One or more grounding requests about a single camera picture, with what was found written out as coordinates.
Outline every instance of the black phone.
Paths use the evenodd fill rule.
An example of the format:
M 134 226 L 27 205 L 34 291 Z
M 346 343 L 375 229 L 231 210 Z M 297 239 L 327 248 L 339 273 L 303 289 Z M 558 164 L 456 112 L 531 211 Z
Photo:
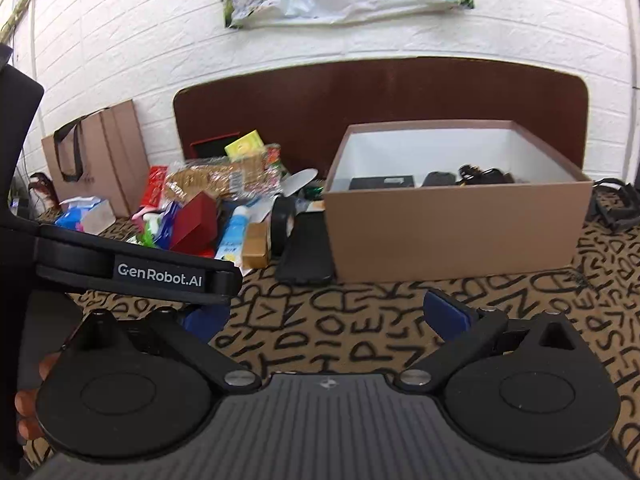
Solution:
M 326 285 L 335 277 L 324 212 L 300 213 L 275 272 L 291 285 Z

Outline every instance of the white brick wall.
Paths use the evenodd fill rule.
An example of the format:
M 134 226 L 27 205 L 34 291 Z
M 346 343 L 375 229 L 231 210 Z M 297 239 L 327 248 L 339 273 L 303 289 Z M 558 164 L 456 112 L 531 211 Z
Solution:
M 471 56 L 580 75 L 590 91 L 584 167 L 623 176 L 632 109 L 625 0 L 476 0 L 477 9 L 335 28 L 223 28 L 218 0 L 36 0 L 15 38 L 46 93 L 25 150 L 45 167 L 40 137 L 134 98 L 151 163 L 181 157 L 172 99 L 185 86 L 324 60 Z

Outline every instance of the black bag handle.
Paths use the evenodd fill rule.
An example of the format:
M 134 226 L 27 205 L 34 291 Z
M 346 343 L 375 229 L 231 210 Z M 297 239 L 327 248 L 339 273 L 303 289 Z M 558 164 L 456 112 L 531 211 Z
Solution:
M 60 168 L 60 173 L 62 173 L 62 178 L 65 182 L 78 182 L 80 177 L 82 176 L 82 172 L 84 168 L 82 167 L 82 158 L 80 156 L 80 132 L 82 131 L 82 120 L 84 120 L 86 116 L 82 116 L 80 118 L 74 119 L 73 121 L 65 124 L 62 128 L 59 128 L 53 134 L 53 147 L 56 150 L 56 161 L 58 162 L 58 167 Z M 66 139 L 69 133 L 73 131 L 74 136 L 74 166 L 75 173 L 67 174 L 62 170 L 62 166 L 60 166 L 60 143 Z

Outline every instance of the brown paper bag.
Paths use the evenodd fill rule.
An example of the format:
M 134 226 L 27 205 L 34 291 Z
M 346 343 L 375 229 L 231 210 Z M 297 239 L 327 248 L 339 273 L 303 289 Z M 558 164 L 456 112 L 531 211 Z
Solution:
M 137 211 L 149 164 L 133 101 L 65 124 L 42 147 L 60 200 L 98 196 L 117 217 Z

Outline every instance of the cardboard box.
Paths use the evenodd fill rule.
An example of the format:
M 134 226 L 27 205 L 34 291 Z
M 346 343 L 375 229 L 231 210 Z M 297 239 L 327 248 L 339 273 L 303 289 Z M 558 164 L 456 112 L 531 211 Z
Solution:
M 348 190 L 354 177 L 471 164 L 516 184 Z M 571 263 L 592 182 L 511 121 L 409 121 L 350 126 L 324 194 L 338 278 L 399 282 L 513 274 Z
M 244 234 L 242 266 L 249 269 L 269 267 L 269 243 L 267 222 L 250 223 Z

